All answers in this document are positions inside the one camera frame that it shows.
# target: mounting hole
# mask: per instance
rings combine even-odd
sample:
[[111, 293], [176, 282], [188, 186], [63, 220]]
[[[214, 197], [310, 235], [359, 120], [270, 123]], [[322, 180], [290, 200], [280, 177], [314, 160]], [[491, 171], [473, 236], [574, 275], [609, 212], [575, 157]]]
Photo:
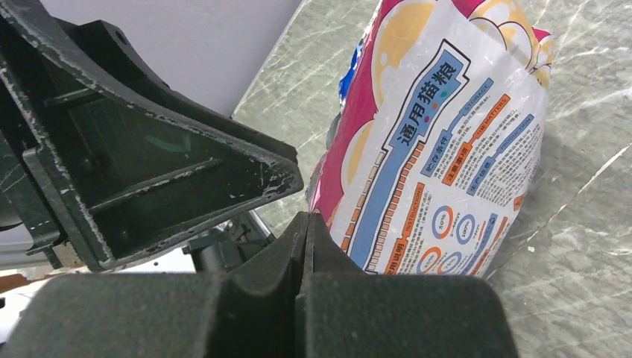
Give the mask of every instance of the mounting hole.
[[116, 37], [118, 37], [118, 39], [121, 40], [123, 45], [127, 45], [127, 40], [125, 39], [125, 36], [123, 36], [123, 34], [121, 34], [120, 31], [116, 32]]

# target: marble surface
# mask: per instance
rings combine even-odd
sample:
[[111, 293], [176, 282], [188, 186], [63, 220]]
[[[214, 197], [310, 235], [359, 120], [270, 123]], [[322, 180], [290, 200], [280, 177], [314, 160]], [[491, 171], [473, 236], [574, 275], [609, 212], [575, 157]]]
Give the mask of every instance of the marble surface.
[[[632, 351], [632, 4], [521, 1], [557, 38], [540, 168], [489, 270], [522, 357]], [[296, 146], [307, 180], [377, 0], [307, 0], [235, 118]], [[303, 195], [259, 212], [280, 233]]]

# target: pink packaging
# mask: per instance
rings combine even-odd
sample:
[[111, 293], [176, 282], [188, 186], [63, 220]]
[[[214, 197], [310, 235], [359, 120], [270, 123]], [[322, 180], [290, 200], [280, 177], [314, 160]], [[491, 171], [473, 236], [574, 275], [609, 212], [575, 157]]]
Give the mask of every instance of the pink packaging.
[[382, 0], [310, 210], [366, 272], [482, 275], [540, 158], [552, 61], [514, 0]]

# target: plastic bag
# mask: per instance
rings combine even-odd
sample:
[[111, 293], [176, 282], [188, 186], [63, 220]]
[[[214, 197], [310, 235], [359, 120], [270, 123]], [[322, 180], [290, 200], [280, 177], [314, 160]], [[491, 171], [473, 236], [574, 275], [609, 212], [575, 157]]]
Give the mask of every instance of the plastic bag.
[[482, 275], [537, 168], [552, 51], [513, 0], [382, 0], [310, 210], [366, 272]]

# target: blue label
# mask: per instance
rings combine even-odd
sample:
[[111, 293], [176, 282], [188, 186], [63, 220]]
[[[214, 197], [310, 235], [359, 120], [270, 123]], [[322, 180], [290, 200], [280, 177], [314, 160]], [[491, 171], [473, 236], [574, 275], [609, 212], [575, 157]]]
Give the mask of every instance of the blue label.
[[496, 159], [498, 158], [498, 156], [504, 153], [507, 150], [507, 148], [511, 146], [511, 143], [513, 143], [516, 140], [516, 138], [518, 138], [520, 134], [522, 134], [522, 132], [524, 132], [525, 129], [527, 129], [527, 127], [531, 124], [531, 122], [533, 122], [533, 119], [534, 117], [531, 114], [528, 115], [525, 119], [523, 119], [522, 122], [520, 122], [520, 124], [518, 125], [518, 127], [516, 127], [516, 129], [514, 129], [509, 134], [509, 136], [505, 138], [505, 140], [502, 141], [498, 149], [496, 149], [496, 153], [492, 157], [487, 157], [487, 159], [485, 159], [485, 161], [483, 162], [483, 165], [478, 170], [478, 173], [472, 180], [470, 187], [467, 188], [468, 195], [474, 196], [474, 194], [476, 194], [478, 187], [483, 183], [485, 176], [487, 175], [487, 173], [490, 172], [491, 167], [496, 162]]
[[452, 45], [444, 40], [433, 64], [417, 77], [408, 93], [407, 103], [404, 103], [399, 113], [398, 122], [391, 131], [390, 139], [382, 147], [386, 157], [366, 199], [362, 216], [356, 225], [353, 246], [350, 248], [350, 257], [358, 266], [364, 267], [367, 262], [402, 166], [417, 145], [422, 143], [420, 137], [429, 134], [444, 105], [467, 82], [464, 76], [467, 68], [445, 47]]
[[483, 238], [481, 239], [480, 245], [478, 245], [478, 249], [476, 250], [474, 255], [472, 255], [472, 258], [470, 258], [470, 261], [467, 262], [467, 266], [465, 266], [465, 269], [463, 270], [462, 274], [470, 273], [470, 270], [476, 264], [476, 261], [478, 261], [478, 258], [481, 256], [481, 254], [483, 254], [483, 251], [485, 251], [485, 246], [487, 246], [487, 243], [490, 241], [490, 237], [492, 236], [492, 232], [493, 232], [494, 226], [496, 225], [497, 218], [498, 216], [496, 214], [492, 214], [490, 216], [489, 221], [487, 221], [487, 226], [485, 227], [485, 232], [483, 233]]
[[458, 115], [452, 120], [452, 123], [450, 123], [448, 129], [441, 131], [439, 140], [434, 145], [428, 161], [426, 161], [423, 169], [421, 169], [421, 174], [425, 175], [426, 177], [430, 177], [432, 175], [432, 173], [437, 168], [437, 165], [439, 165], [443, 154], [446, 152], [448, 143], [450, 143], [450, 140], [452, 139], [452, 132], [454, 131], [457, 123], [461, 120], [461, 118], [467, 116], [474, 105], [476, 105], [485, 96], [487, 91], [490, 90], [492, 85], [493, 81], [491, 78], [485, 80], [485, 82], [478, 88], [476, 93], [474, 93], [472, 98], [470, 98], [469, 101], [467, 101], [467, 103], [463, 106], [463, 108], [461, 108], [461, 110], [458, 112]]
[[353, 76], [356, 75], [356, 68], [358, 66], [358, 59], [360, 54], [362, 53], [363, 44], [360, 42], [358, 47], [356, 47], [353, 52], [353, 57], [351, 58], [351, 64], [349, 65], [349, 71], [347, 74], [340, 80], [338, 84], [338, 94], [340, 95], [340, 101], [344, 102], [347, 99], [347, 93], [349, 92], [349, 87], [351, 87], [351, 81], [353, 81]]

